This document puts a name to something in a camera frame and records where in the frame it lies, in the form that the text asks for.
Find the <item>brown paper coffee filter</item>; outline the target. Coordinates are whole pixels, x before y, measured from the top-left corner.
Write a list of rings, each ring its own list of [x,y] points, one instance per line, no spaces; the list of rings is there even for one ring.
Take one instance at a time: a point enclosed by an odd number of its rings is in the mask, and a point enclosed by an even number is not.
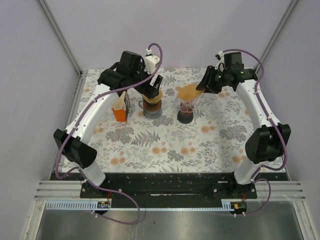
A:
[[[149,103],[151,105],[155,105],[163,98],[163,92],[161,89],[159,89],[158,95],[153,98],[148,98],[144,94],[142,94],[141,96],[147,103]]]

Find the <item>grey glass carafe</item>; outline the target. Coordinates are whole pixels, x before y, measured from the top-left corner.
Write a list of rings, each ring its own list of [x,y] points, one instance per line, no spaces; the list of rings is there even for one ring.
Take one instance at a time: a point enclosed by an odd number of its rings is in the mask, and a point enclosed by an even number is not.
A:
[[[143,110],[143,115],[147,119],[157,119],[162,115],[162,101],[157,104],[149,104],[144,99],[138,102],[139,107]]]

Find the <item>clear plastic dripper cone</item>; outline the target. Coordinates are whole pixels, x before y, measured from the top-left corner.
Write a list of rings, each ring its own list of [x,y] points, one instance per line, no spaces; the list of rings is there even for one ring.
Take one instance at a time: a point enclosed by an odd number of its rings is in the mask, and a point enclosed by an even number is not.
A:
[[[200,97],[196,97],[193,100],[180,100],[179,103],[179,110],[182,113],[192,113],[195,109],[197,102],[199,101]]]

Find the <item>orange coffee filter box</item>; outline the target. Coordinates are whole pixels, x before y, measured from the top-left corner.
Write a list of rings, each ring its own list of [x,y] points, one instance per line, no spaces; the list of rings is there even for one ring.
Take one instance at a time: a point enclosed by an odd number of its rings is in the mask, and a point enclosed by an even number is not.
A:
[[[131,102],[128,92],[124,91],[111,107],[117,122],[127,122],[130,107]]]

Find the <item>dark grey red-rimmed cup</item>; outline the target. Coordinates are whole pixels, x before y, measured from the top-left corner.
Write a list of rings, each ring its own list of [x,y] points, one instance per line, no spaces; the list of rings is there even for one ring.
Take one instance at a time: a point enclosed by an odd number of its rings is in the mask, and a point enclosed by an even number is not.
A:
[[[177,120],[182,124],[189,124],[194,119],[193,106],[184,105],[180,103],[179,111],[177,113]]]

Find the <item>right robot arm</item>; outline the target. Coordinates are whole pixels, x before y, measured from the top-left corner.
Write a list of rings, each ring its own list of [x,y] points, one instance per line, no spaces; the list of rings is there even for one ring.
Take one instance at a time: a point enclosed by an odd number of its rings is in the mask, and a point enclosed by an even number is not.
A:
[[[218,63],[209,65],[197,90],[218,94],[223,87],[231,87],[242,100],[253,126],[253,134],[245,144],[246,159],[233,173],[228,184],[228,194],[239,198],[246,191],[245,185],[254,182],[262,168],[280,171],[288,161],[287,144],[291,135],[288,124],[282,124],[269,107],[260,87],[261,75],[252,68],[245,68],[241,49],[219,51]]]

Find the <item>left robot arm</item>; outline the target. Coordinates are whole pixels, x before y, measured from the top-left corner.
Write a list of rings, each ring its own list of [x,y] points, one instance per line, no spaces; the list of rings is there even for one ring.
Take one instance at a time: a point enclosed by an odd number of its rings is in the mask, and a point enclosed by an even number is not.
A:
[[[131,51],[124,51],[120,60],[104,70],[90,99],[64,130],[57,129],[54,140],[58,147],[56,161],[62,157],[75,164],[75,169],[84,174],[88,182],[92,182],[91,192],[98,198],[107,195],[109,186],[105,183],[105,174],[96,161],[97,151],[90,147],[93,132],[105,111],[119,100],[119,95],[128,89],[135,89],[148,98],[159,94],[162,77],[157,74],[162,56],[146,49],[141,56]]]

